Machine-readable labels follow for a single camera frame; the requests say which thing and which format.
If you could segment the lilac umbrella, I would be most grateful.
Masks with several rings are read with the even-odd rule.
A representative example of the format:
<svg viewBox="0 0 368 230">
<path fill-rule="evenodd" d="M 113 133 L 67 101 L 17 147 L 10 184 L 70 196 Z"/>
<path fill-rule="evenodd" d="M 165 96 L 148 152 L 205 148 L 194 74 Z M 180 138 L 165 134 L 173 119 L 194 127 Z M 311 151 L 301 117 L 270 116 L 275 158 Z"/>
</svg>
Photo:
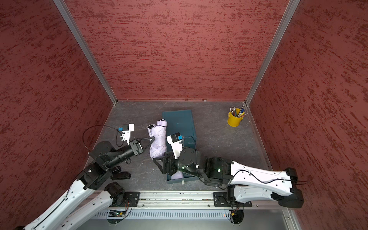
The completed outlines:
<svg viewBox="0 0 368 230">
<path fill-rule="evenodd" d="M 171 180 L 178 180 L 184 178 L 184 175 L 182 172 L 177 171 L 171 176 Z"/>
<path fill-rule="evenodd" d="M 167 121 L 164 119 L 157 121 L 156 125 L 152 124 L 147 126 L 149 136 L 155 137 L 155 141 L 152 143 L 149 149 L 149 154 L 152 159 L 164 156 L 167 151 L 166 128 Z"/>
</svg>

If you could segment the teal three-drawer cabinet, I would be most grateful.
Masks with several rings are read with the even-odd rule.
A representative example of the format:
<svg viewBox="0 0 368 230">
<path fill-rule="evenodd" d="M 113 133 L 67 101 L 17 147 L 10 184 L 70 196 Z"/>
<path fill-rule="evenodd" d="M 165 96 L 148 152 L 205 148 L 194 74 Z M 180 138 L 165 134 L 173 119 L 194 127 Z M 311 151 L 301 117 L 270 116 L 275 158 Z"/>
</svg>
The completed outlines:
<svg viewBox="0 0 368 230">
<path fill-rule="evenodd" d="M 163 119 L 167 122 L 167 136 L 177 136 L 183 147 L 196 149 L 196 130 L 191 110 L 163 112 Z M 184 172 L 167 175 L 168 184 L 184 183 L 198 180 L 196 177 Z"/>
</svg>

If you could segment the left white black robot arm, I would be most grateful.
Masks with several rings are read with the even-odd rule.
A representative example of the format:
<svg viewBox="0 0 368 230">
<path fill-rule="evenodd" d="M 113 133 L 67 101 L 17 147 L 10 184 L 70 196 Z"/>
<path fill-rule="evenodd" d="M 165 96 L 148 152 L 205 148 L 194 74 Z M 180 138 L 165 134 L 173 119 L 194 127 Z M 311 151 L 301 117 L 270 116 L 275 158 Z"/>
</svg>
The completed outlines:
<svg viewBox="0 0 368 230">
<path fill-rule="evenodd" d="M 115 149 L 108 141 L 98 143 L 89 153 L 94 163 L 85 167 L 69 189 L 44 213 L 18 230 L 76 229 L 99 211 L 110 206 L 126 208 L 129 215 L 135 204 L 117 182 L 108 184 L 92 201 L 79 210 L 76 207 L 97 191 L 108 179 L 122 174 L 119 164 L 142 154 L 155 141 L 154 137 L 134 139 L 128 145 Z"/>
</svg>

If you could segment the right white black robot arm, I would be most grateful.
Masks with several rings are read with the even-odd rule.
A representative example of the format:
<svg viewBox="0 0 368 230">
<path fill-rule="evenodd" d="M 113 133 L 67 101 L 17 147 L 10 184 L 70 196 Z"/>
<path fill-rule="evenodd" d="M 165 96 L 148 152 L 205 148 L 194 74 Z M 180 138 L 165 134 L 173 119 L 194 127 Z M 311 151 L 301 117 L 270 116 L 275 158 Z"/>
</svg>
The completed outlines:
<svg viewBox="0 0 368 230">
<path fill-rule="evenodd" d="M 225 200 L 231 206 L 260 200 L 273 200 L 291 209 L 300 209 L 304 204 L 294 168 L 268 171 L 221 157 L 205 157 L 193 148 L 184 148 L 178 158 L 170 152 L 153 162 L 162 174 L 182 172 L 197 177 L 206 186 L 225 190 Z"/>
</svg>

